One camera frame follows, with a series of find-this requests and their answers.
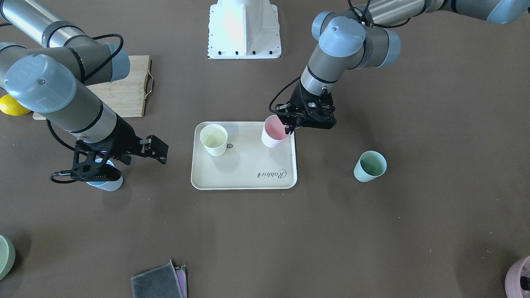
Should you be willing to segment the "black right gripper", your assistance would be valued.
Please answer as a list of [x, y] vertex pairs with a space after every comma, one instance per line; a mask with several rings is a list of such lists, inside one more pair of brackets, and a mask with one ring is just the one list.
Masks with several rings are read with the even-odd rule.
[[78, 138], [72, 147], [62, 141], [53, 128], [51, 134], [64, 147], [74, 152], [70, 169], [51, 174], [51, 181], [54, 183], [117, 181], [121, 177], [121, 172], [114, 166], [107, 165], [106, 162], [116, 160], [130, 165], [132, 155], [154, 158], [161, 164], [167, 162], [169, 146], [164, 141], [155, 135], [141, 139], [135, 134], [131, 125], [122, 118], [118, 118], [108, 137], [93, 144]]

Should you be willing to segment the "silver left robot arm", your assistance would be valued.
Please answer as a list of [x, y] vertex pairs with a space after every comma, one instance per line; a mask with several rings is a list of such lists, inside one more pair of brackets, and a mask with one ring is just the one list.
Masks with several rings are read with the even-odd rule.
[[447, 11], [488, 23], [506, 24], [529, 10], [528, 0], [369, 0], [342, 13], [322, 12], [312, 23], [317, 41], [285, 104], [269, 104], [280, 136], [297, 127], [329, 130], [336, 124], [331, 91], [345, 70], [392, 64], [401, 51], [394, 28], [411, 18]]

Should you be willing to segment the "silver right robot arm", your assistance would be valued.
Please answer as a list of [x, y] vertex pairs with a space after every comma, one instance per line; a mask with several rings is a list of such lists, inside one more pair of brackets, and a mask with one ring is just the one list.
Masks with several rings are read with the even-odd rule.
[[108, 160], [129, 165], [132, 155], [166, 164], [168, 145], [154, 135], [140, 138], [89, 85], [126, 78], [130, 59], [120, 42], [100, 43], [36, 0], [2, 0], [1, 16], [41, 44], [28, 49], [1, 43], [1, 88], [22, 107], [39, 113], [76, 137], [72, 167], [51, 175], [68, 183], [117, 181]]

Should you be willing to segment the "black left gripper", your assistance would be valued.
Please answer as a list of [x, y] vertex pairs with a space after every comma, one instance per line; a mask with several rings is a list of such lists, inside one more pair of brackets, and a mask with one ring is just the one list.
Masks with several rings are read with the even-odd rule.
[[291, 135], [297, 127], [330, 130], [337, 123], [332, 94], [323, 87], [316, 96], [297, 82], [290, 100], [276, 104], [276, 115], [284, 124], [285, 134]]

